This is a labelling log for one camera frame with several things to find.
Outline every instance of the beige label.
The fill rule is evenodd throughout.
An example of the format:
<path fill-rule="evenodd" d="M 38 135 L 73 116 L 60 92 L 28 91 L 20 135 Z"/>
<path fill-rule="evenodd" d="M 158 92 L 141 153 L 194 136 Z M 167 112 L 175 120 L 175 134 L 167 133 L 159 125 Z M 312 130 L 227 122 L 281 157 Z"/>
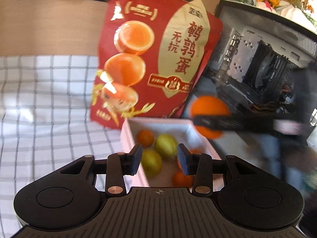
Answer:
<path fill-rule="evenodd" d="M 178 9 L 167 24 L 158 58 L 159 75 L 179 76 L 184 82 L 194 77 L 204 53 L 210 32 L 207 12 L 201 0 Z M 163 88 L 166 97 L 177 94 Z"/>

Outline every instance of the pink box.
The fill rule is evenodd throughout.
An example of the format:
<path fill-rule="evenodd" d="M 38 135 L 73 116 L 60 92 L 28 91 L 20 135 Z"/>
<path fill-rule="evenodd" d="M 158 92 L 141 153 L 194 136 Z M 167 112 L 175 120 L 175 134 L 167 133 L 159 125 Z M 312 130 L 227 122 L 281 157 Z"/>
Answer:
<path fill-rule="evenodd" d="M 183 143 L 188 149 L 199 149 L 212 156 L 213 159 L 220 159 L 209 141 L 200 135 L 192 121 L 186 119 L 163 119 L 133 117 L 126 119 L 122 126 L 121 143 L 123 150 L 128 153 L 136 144 L 136 136 L 141 130 L 150 130 L 154 136 L 168 133 L 173 135 L 179 143 Z M 163 161 L 162 171 L 154 178 L 147 179 L 142 165 L 139 166 L 137 174 L 131 176 L 131 186 L 135 187 L 172 187 L 172 176 L 179 170 L 177 162 Z M 223 187 L 222 179 L 214 181 L 214 190 Z"/>

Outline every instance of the snack package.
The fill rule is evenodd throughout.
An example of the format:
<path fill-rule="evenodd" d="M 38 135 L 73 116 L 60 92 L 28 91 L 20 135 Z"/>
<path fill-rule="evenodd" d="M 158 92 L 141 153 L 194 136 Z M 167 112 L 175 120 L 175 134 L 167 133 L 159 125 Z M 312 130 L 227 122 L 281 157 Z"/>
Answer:
<path fill-rule="evenodd" d="M 110 0 L 91 119 L 119 129 L 125 118 L 177 113 L 221 31 L 201 0 Z"/>

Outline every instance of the metal screw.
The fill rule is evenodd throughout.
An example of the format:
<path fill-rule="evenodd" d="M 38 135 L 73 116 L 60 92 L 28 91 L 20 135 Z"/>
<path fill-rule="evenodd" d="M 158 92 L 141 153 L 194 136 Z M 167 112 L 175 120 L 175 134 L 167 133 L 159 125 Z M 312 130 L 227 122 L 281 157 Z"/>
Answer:
<path fill-rule="evenodd" d="M 112 186 L 108 189 L 108 192 L 111 194 L 119 194 L 123 192 L 123 188 L 120 186 Z"/>
<path fill-rule="evenodd" d="M 207 186 L 198 186 L 196 187 L 195 191 L 201 194 L 207 194 L 210 193 L 211 190 Z"/>

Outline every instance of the orange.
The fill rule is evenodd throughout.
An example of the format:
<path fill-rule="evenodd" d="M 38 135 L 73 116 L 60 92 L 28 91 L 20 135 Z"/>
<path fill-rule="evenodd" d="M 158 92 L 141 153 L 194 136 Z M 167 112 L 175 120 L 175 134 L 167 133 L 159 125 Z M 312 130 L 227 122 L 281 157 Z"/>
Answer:
<path fill-rule="evenodd" d="M 132 86 L 144 77 L 145 62 L 137 55 L 122 53 L 109 58 L 104 70 L 115 82 Z"/>
<path fill-rule="evenodd" d="M 117 112 L 124 112 L 135 106 L 138 101 L 137 92 L 116 82 L 109 82 L 101 90 L 100 97 Z"/>
<path fill-rule="evenodd" d="M 154 142 L 154 135 L 149 130 L 142 130 L 137 135 L 137 142 L 140 143 L 143 148 L 149 148 Z"/>
<path fill-rule="evenodd" d="M 154 42 L 153 30 L 144 22 L 130 20 L 122 24 L 115 33 L 115 47 L 120 53 L 141 55 Z"/>
<path fill-rule="evenodd" d="M 197 154 L 197 155 L 202 154 L 202 152 L 199 149 L 190 149 L 189 152 L 192 154 Z M 178 164 L 179 168 L 182 169 L 180 166 L 180 162 L 178 160 L 177 160 L 177 164 Z"/>
<path fill-rule="evenodd" d="M 191 105 L 191 117 L 196 115 L 230 115 L 226 104 L 219 98 L 212 96 L 201 96 Z M 203 126 L 195 126 L 197 131 L 207 139 L 221 137 L 221 131 L 212 131 Z"/>
<path fill-rule="evenodd" d="M 194 183 L 194 176 L 185 176 L 182 171 L 174 174 L 173 178 L 174 187 L 192 187 Z"/>

